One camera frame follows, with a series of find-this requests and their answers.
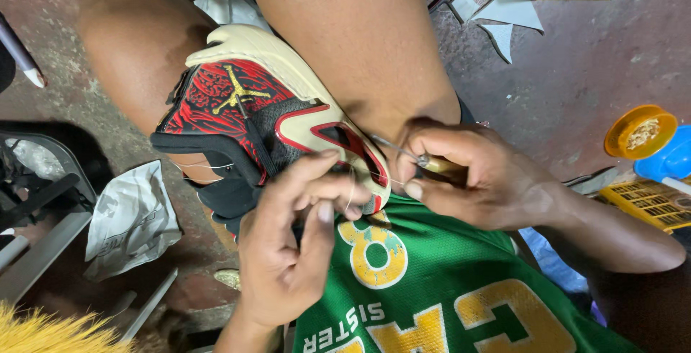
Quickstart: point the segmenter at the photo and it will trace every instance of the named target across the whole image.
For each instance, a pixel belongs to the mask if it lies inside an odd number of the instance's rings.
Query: green jersey
[[[520,260],[503,232],[391,195],[335,236],[294,353],[639,352]]]

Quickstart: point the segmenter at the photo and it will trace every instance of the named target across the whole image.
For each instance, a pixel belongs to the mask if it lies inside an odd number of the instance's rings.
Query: gold jumpman logo
[[[233,74],[233,67],[230,65],[224,66],[225,69],[228,70],[228,75],[230,76],[230,83],[233,84],[233,93],[230,94],[230,98],[226,99],[225,102],[221,103],[219,106],[216,106],[213,109],[214,114],[218,114],[220,112],[220,108],[223,106],[229,105],[231,108],[234,108],[235,105],[238,102],[238,98],[241,96],[246,96],[246,95],[253,95],[253,96],[263,96],[265,98],[271,98],[271,94],[267,94],[265,92],[258,92],[258,91],[250,91],[250,90],[245,90],[243,86],[240,85],[238,82],[237,78],[235,77],[235,74]],[[241,99],[241,101],[249,101],[250,98],[246,99]]]

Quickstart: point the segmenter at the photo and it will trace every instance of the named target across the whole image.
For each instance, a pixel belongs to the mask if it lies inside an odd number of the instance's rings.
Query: thigh
[[[399,139],[427,116],[460,121],[425,0],[257,0],[365,133]]]
[[[185,59],[206,45],[217,27],[191,0],[79,0],[78,27],[91,67],[116,106],[146,135],[165,112]],[[182,164],[203,154],[170,155]],[[218,176],[186,167],[192,179]]]

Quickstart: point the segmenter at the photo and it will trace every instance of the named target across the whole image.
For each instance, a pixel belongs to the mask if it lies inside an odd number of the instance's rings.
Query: sneaker
[[[163,153],[203,153],[218,167],[213,171],[225,179],[211,188],[223,193],[225,203],[209,206],[215,213],[239,219],[254,208],[256,191],[271,177],[300,155],[328,148],[340,150],[339,164],[350,166],[372,190],[363,213],[384,207],[391,191],[384,156],[297,52],[273,34],[243,24],[222,26],[207,42],[187,58],[189,68],[171,93],[173,106],[151,144]]]

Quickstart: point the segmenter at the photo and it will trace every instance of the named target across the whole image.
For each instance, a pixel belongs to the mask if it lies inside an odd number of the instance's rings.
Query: yellow plastic crate
[[[691,184],[691,177],[684,180]],[[636,180],[600,190],[601,196],[626,213],[671,233],[691,225],[691,196],[654,180]]]

